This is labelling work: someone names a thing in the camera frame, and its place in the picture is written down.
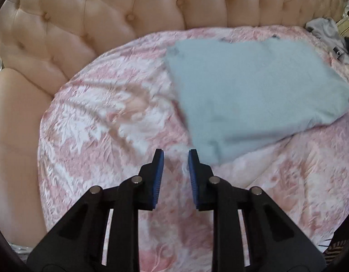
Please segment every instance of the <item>gray garment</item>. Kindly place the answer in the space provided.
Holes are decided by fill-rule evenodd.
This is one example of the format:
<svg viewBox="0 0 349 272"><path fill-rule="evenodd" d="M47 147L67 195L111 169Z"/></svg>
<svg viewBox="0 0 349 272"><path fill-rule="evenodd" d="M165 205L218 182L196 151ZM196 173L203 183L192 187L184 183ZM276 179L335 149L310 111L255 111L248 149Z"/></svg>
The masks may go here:
<svg viewBox="0 0 349 272"><path fill-rule="evenodd" d="M316 18L308 22L305 28L310 31L315 37L323 41L335 58L342 63L349 64L349 55L346 48L344 38L338 33L338 27L335 21L331 18Z"/></svg>
<svg viewBox="0 0 349 272"><path fill-rule="evenodd" d="M165 62L201 162L218 164L349 109L349 84L302 41L178 41Z"/></svg>

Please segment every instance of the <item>tufted headboard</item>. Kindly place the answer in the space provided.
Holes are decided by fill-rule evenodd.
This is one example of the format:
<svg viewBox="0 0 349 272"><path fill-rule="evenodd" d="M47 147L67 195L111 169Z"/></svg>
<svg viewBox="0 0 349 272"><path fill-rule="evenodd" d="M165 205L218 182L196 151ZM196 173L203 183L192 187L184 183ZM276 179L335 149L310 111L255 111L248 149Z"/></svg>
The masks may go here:
<svg viewBox="0 0 349 272"><path fill-rule="evenodd" d="M98 55L163 30L339 20L346 0L6 0L0 55L53 95Z"/></svg>

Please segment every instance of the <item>beige leather cushion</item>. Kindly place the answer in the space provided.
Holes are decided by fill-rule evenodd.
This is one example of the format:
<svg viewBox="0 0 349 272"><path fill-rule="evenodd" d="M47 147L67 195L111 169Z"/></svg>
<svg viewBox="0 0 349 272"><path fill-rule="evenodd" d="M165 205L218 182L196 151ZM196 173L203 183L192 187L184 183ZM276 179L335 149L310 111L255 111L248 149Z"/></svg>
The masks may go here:
<svg viewBox="0 0 349 272"><path fill-rule="evenodd" d="M0 72L0 229L15 244L35 246L46 233L37 144L51 100L20 73Z"/></svg>
<svg viewBox="0 0 349 272"><path fill-rule="evenodd" d="M7 0L0 54L50 94L99 54L162 30L339 20L345 0Z"/></svg>

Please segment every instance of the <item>sofa armrest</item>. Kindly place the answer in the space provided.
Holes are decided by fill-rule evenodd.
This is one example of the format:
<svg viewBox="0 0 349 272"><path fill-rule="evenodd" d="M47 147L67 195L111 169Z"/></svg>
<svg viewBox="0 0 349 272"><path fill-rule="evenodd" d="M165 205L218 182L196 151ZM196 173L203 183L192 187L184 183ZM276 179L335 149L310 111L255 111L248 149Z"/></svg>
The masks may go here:
<svg viewBox="0 0 349 272"><path fill-rule="evenodd" d="M34 247L46 233L37 146L41 117L51 100L19 72L0 72L0 229L18 245Z"/></svg>

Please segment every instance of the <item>pink and white blanket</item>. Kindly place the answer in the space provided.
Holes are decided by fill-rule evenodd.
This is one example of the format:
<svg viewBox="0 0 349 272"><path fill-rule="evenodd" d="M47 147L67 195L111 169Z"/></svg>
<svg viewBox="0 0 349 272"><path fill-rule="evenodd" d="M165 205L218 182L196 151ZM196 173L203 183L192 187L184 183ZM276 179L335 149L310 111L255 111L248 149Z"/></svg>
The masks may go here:
<svg viewBox="0 0 349 272"><path fill-rule="evenodd" d="M162 148L157 209L139 214L141 270L210 271L212 214L197 212L193 204L187 163L191 139L162 59L177 40L238 42L273 35L313 45L349 82L349 70L323 43L303 28L283 26L150 34L101 55L75 75L41 121L38 166L47 228L92 185L119 185ZM349 111L329 127L296 134L212 169L234 186L261 186L317 244L349 213Z"/></svg>

